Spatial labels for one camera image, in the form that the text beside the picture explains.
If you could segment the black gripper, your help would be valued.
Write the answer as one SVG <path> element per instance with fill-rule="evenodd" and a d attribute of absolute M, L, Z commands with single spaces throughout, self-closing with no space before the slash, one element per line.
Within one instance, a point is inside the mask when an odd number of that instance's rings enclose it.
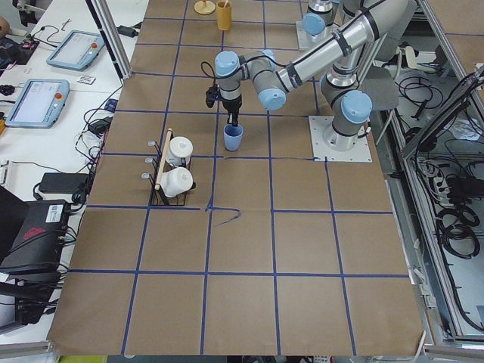
<path fill-rule="evenodd" d="M 228 112 L 227 124 L 238 126 L 238 115 L 242 106 L 242 97 L 238 96 L 237 98 L 231 100 L 223 98 L 222 105 Z"/>

